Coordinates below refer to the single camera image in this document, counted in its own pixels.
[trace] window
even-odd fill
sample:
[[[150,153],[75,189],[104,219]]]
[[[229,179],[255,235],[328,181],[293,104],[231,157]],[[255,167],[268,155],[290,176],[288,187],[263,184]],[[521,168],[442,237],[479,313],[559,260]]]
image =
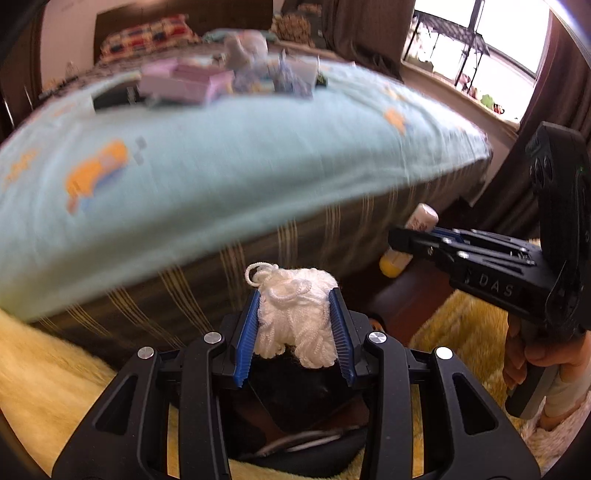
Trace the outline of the window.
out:
[[[474,0],[417,0],[414,8],[467,27],[474,9]]]
[[[482,35],[491,55],[483,56],[476,69],[478,59],[471,50],[463,72],[473,79],[477,100],[490,95],[504,108],[502,118],[521,120],[543,60],[550,14],[544,0],[417,0],[415,9]],[[419,36],[411,54],[454,83],[465,46],[425,30]]]
[[[477,32],[490,46],[536,73],[549,12],[544,0],[487,0]]]

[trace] light blue blanket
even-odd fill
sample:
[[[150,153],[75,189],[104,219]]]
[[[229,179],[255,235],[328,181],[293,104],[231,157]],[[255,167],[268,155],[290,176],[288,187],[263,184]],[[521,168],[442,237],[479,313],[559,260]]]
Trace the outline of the light blue blanket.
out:
[[[313,100],[228,96],[125,106],[75,92],[0,149],[0,308],[23,320],[133,284],[305,218],[490,155],[443,105],[368,70],[324,62]]]

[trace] pink box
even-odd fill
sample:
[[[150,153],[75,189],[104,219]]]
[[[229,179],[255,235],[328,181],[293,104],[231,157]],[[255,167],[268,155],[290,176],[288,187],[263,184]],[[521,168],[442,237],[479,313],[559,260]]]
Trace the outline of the pink box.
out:
[[[226,93],[234,72],[190,60],[165,59],[144,65],[138,90],[167,100],[209,103]]]

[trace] orange cartoon figure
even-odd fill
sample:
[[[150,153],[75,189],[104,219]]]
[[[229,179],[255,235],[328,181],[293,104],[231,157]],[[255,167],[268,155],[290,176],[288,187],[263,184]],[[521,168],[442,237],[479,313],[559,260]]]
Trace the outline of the orange cartoon figure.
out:
[[[76,106],[75,103],[68,103],[66,106],[63,106],[60,109],[56,110],[53,113],[52,117],[57,118],[59,116],[62,116],[64,113],[70,112],[75,106]]]
[[[404,117],[395,109],[390,108],[384,113],[384,118],[393,126],[398,128],[400,133],[404,135],[406,132],[406,124],[404,121]]]
[[[4,178],[4,187],[6,188],[8,184],[18,180],[18,178],[21,176],[21,173],[25,170],[28,170],[29,165],[33,160],[35,160],[36,156],[36,150],[29,150],[28,152],[21,155],[21,158],[16,163],[12,164],[10,173]]]
[[[68,212],[76,213],[79,202],[91,199],[97,187],[125,168],[128,159],[128,150],[123,141],[113,140],[98,154],[75,167],[66,178],[65,187],[70,196]]]

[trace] brown curtain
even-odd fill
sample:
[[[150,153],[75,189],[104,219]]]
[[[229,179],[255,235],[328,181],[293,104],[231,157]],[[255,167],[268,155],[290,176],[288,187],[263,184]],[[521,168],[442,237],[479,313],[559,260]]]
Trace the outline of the brown curtain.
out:
[[[560,21],[550,15],[547,55],[517,142],[473,208],[473,228],[524,239],[539,235],[525,146],[540,122],[580,131],[591,150],[591,69]]]
[[[324,39],[341,57],[401,80],[400,58],[414,3],[414,0],[324,0]]]

